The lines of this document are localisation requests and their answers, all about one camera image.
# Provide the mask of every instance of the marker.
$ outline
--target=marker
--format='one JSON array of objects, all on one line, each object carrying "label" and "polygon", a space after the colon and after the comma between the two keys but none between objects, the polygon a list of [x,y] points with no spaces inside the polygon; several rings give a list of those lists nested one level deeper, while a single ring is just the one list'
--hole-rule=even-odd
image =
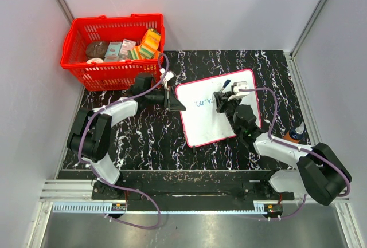
[{"label": "marker", "polygon": [[219,91],[219,92],[222,92],[222,91],[225,89],[225,87],[226,87],[226,86],[228,86],[228,84],[229,84],[230,82],[231,82],[231,81],[230,81],[230,79],[225,80],[224,85],[223,85],[223,87],[220,89],[220,91]]}]

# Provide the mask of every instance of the cable connector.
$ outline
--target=cable connector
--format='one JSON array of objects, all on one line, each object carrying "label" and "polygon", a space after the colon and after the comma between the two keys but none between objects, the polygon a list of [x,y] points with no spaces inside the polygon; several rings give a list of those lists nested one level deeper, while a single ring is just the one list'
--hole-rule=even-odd
[{"label": "cable connector", "polygon": [[[162,79],[162,77],[165,74],[166,70],[164,68],[161,68],[159,71],[162,74],[161,75],[161,79]],[[169,70],[166,73],[165,78],[162,81],[163,86],[165,86],[165,89],[167,89],[168,86],[173,86],[174,85],[175,78],[176,78],[176,75],[172,71]]]},{"label": "cable connector", "polygon": [[233,83],[233,85],[231,87],[232,87],[232,92],[234,94],[229,97],[228,101],[232,100],[232,99],[241,99],[241,98],[243,98],[243,97],[250,94],[250,92],[240,91],[240,90],[249,89],[249,87],[247,85],[247,82],[245,82],[245,81],[244,82],[235,82],[235,83]]}]

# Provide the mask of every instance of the box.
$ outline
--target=box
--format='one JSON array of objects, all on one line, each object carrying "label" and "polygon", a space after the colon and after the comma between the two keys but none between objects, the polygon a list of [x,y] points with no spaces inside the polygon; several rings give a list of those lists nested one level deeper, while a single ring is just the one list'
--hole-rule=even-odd
[{"label": "box", "polygon": [[105,57],[118,56],[120,53],[121,46],[122,46],[122,42],[110,42],[110,44],[108,45]]},{"label": "box", "polygon": [[124,59],[128,58],[128,51],[133,49],[134,46],[136,46],[135,41],[124,39],[119,53],[120,57]]}]

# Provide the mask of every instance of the whiteboard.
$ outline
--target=whiteboard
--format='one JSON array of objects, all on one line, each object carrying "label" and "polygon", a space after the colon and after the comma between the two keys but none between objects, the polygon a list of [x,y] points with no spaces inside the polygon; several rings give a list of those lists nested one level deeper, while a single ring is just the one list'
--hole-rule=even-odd
[{"label": "whiteboard", "polygon": [[[189,147],[199,147],[236,136],[225,114],[217,113],[217,105],[213,96],[214,92],[223,87],[227,79],[231,82],[224,92],[231,91],[231,85],[234,82],[246,81],[249,89],[256,87],[253,71],[250,69],[197,80],[176,87],[177,98],[186,107],[186,111],[181,112],[181,119]],[[256,92],[250,92],[242,99],[241,104],[251,106],[256,116],[256,125],[261,127]]]}]

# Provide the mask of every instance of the bottle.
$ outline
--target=bottle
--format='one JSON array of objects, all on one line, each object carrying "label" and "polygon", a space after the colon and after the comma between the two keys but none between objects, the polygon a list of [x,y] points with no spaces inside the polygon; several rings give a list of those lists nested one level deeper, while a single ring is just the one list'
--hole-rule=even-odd
[{"label": "bottle", "polygon": [[287,132],[287,134],[283,137],[283,139],[290,142],[299,143],[303,138],[303,134],[304,134],[304,122],[302,122],[300,126],[297,128],[292,127],[290,131]]}]

